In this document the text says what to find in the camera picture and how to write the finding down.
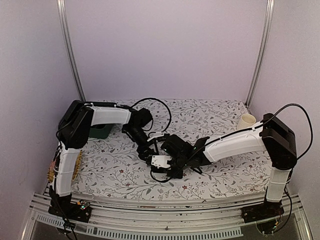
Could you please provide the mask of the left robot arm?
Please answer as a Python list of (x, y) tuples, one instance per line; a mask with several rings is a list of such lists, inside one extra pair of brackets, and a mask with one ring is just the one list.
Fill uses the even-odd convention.
[(75, 100), (62, 117), (56, 137), (58, 147), (54, 156), (53, 193), (59, 197), (55, 209), (63, 216), (74, 213), (74, 205), (66, 200), (71, 195), (71, 183), (76, 160), (87, 144), (91, 127), (97, 125), (120, 124), (122, 132), (137, 144), (138, 157), (149, 163), (155, 155), (153, 144), (148, 140), (143, 128), (152, 120), (149, 110), (134, 109), (131, 106), (103, 102), (83, 102)]

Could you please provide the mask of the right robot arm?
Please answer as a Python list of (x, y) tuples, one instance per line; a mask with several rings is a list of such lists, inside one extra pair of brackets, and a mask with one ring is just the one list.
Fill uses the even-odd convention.
[(266, 151), (271, 160), (270, 179), (265, 202), (259, 206), (262, 218), (278, 210), (290, 172), (298, 162), (294, 132), (271, 113), (249, 128), (218, 138), (203, 137), (194, 145), (177, 135), (169, 135), (161, 145), (164, 155), (153, 155), (151, 166), (167, 170), (170, 178), (181, 178), (184, 168), (197, 169), (219, 160), (250, 152)]

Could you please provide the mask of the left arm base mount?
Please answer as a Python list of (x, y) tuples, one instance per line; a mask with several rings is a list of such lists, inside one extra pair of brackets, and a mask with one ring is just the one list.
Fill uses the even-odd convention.
[(72, 203), (69, 200), (52, 200), (48, 213), (63, 219), (88, 223), (91, 217), (92, 208), (87, 204)]

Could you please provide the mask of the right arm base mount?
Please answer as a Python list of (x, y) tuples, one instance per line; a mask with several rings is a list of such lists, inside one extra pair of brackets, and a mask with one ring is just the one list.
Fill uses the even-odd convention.
[(245, 223), (274, 218), (284, 214), (281, 202), (263, 202), (241, 208), (241, 218)]

